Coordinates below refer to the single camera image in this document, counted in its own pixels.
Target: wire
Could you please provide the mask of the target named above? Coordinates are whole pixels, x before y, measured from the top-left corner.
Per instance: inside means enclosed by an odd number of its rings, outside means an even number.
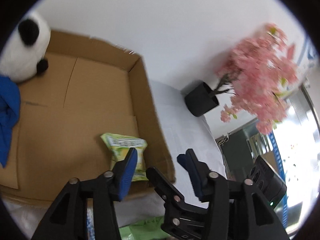
[[[221,138],[217,144],[220,146],[220,145],[223,145],[224,143],[226,143],[227,141],[229,140],[229,134],[227,133],[227,136]]]

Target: white table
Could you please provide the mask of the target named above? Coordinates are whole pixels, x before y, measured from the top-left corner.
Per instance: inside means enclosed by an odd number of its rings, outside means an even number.
[[[194,117],[186,108],[179,90],[151,81],[151,90],[158,118],[171,153],[175,171],[175,187],[185,196],[187,203],[207,207],[194,196],[188,173],[177,163],[177,156],[193,148],[197,158],[209,168],[226,176],[220,150],[212,137],[204,116]],[[156,194],[116,203],[119,227],[149,217],[164,215],[164,201]],[[45,210],[28,206],[7,205],[22,231],[31,237]]]

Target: black square pot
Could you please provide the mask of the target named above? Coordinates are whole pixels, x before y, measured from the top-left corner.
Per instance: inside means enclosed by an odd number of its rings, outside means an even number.
[[[211,92],[211,88],[202,82],[185,96],[186,106],[194,116],[199,117],[219,105],[217,97],[209,95]]]

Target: blue strip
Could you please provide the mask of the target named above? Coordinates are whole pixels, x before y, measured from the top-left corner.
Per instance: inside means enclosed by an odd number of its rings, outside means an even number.
[[[95,234],[94,234],[94,226],[91,218],[91,210],[87,209],[87,230],[88,230],[88,240],[95,240]]]
[[[319,54],[311,40],[309,39],[308,41],[307,58],[308,60],[315,60],[319,57]]]
[[[282,159],[279,153],[279,148],[276,142],[275,135],[273,134],[273,131],[269,134],[269,138],[273,147],[273,152],[276,158],[276,163],[278,166],[278,171],[279,171],[279,176],[283,181],[285,181],[285,176],[284,176],[284,170],[282,166]],[[287,205],[287,194],[284,195],[282,198],[282,206],[283,206],[283,212],[282,212],[282,225],[284,228],[287,227],[288,223],[288,205]]]
[[[308,41],[308,35],[305,33],[302,50],[301,50],[299,59],[298,59],[298,61],[297,61],[297,65],[298,65],[298,66],[300,66],[301,61],[302,61],[302,58],[303,58],[303,55],[304,55],[304,53],[305,53],[305,51],[306,51],[307,41]]]

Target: screw head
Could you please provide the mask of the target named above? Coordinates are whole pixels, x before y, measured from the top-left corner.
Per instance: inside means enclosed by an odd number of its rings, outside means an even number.
[[[245,179],[245,180],[244,180],[244,183],[245,183],[246,185],[248,185],[248,186],[253,185],[253,181],[252,181],[251,179]]]
[[[177,201],[177,202],[180,202],[180,198],[179,198],[179,196],[177,196],[177,195],[175,195],[174,197],[173,197],[173,199],[175,200],[175,201]]]
[[[112,171],[106,171],[105,173],[103,173],[103,176],[105,178],[111,178],[113,176],[113,172]]]
[[[172,223],[176,226],[180,225],[180,220],[177,218],[172,219]]]
[[[69,183],[70,183],[70,184],[77,184],[78,181],[79,181],[78,178],[71,178],[71,179],[69,179]]]
[[[216,173],[215,171],[211,171],[209,173],[209,177],[212,178],[212,179],[216,179],[217,177],[219,177],[219,174]]]

